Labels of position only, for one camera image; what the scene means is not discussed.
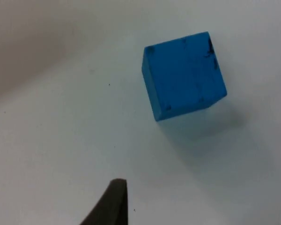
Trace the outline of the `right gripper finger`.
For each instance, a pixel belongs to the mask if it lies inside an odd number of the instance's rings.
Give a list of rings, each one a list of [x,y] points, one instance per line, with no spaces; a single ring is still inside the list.
[[[127,225],[127,181],[113,179],[82,225]]]

